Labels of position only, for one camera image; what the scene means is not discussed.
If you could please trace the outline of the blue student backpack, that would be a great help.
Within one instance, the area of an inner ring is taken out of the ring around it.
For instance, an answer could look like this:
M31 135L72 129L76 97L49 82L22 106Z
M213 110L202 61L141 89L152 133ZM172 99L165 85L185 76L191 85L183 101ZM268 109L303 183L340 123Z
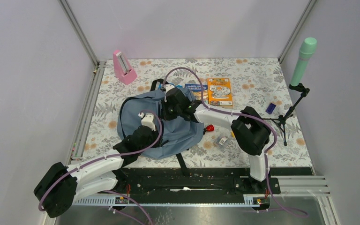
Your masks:
M189 176L189 170L185 165L181 153L198 144L203 137L204 125L185 121L181 117L174 120L164 120L162 117L161 101L165 93L156 89L157 83L163 84L163 79L154 80L149 92L128 97L120 107L118 116L118 135L122 139L120 144L114 146L119 152L133 152L130 147L130 137L142 124L138 113L152 111L160 121L153 120L152 124L159 132L161 138L158 147L143 149L144 156L152 159L163 159L176 156L184 176Z

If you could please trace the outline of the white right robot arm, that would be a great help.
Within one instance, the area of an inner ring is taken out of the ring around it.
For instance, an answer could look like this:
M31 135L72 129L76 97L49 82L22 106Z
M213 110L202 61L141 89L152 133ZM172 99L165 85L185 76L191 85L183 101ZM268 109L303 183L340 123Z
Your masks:
M271 130L259 114L250 106L240 112L206 105L200 100L189 100L177 87L166 84L162 101L165 120L178 117L190 122L212 124L233 132L238 146L248 154L250 162L250 187L262 193L269 186L269 168L264 159L263 148L269 143Z

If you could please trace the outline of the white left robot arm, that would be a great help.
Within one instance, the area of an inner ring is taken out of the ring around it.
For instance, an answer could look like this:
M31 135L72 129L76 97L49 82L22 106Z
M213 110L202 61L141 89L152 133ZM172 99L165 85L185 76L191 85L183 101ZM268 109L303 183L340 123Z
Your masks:
M142 125L106 154L75 165L53 164L33 191L39 201L38 210L56 218L81 198L106 190L124 191L127 181L114 171L135 162L162 135L163 125L154 129Z

